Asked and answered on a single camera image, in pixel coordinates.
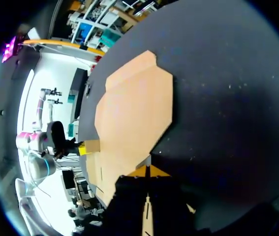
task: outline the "pink light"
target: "pink light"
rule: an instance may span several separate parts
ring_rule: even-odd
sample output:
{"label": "pink light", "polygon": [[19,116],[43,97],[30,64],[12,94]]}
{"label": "pink light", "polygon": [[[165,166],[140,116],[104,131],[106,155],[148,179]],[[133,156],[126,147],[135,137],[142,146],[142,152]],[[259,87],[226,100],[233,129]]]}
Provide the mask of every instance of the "pink light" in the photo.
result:
{"label": "pink light", "polygon": [[10,43],[6,44],[6,49],[4,51],[4,55],[1,60],[2,63],[4,63],[6,60],[8,60],[10,57],[13,56],[13,48],[14,48],[15,40],[16,37],[13,37]]}

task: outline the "blue container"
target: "blue container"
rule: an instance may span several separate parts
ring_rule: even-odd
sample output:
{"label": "blue container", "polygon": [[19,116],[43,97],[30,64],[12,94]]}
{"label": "blue container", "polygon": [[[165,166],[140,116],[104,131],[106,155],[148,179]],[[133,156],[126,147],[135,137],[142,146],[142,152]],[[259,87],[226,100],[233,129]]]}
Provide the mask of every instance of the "blue container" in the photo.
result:
{"label": "blue container", "polygon": [[92,26],[88,24],[81,23],[79,29],[81,29],[81,36],[83,39],[85,39],[91,30]]}
{"label": "blue container", "polygon": [[68,95],[67,102],[73,104],[75,102],[75,95]]}

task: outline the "black tabletop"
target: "black tabletop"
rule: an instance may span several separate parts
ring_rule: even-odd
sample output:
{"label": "black tabletop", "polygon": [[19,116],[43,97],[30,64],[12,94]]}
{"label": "black tabletop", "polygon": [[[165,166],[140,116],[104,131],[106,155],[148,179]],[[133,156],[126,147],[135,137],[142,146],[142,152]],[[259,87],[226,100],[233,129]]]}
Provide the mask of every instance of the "black tabletop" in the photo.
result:
{"label": "black tabletop", "polygon": [[243,1],[180,0],[126,33],[90,75],[79,140],[98,138],[106,78],[146,50],[174,76],[173,122],[152,162],[204,190],[197,228],[279,195],[279,35]]}

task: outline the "teal bin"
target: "teal bin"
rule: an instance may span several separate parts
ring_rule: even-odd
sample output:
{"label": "teal bin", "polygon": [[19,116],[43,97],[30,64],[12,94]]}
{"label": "teal bin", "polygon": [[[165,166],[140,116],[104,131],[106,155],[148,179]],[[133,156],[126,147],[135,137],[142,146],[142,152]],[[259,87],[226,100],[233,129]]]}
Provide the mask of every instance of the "teal bin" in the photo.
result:
{"label": "teal bin", "polygon": [[116,41],[120,39],[120,37],[121,36],[119,36],[118,34],[112,33],[110,30],[105,29],[99,42],[110,48],[116,43]]}
{"label": "teal bin", "polygon": [[68,136],[70,138],[74,137],[74,124],[69,124],[68,125]]}
{"label": "teal bin", "polygon": [[68,95],[68,103],[74,103],[75,102],[75,95]]}

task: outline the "person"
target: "person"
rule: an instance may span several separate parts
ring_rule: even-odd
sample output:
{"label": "person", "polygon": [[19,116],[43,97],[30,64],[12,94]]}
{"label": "person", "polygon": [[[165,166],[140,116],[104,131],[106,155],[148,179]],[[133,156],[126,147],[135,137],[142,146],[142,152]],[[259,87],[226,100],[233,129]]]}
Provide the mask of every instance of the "person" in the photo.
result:
{"label": "person", "polygon": [[92,221],[100,221],[100,217],[93,215],[88,209],[85,209],[82,205],[78,205],[75,210],[69,209],[68,215],[71,218],[77,218],[85,223],[90,223]]}

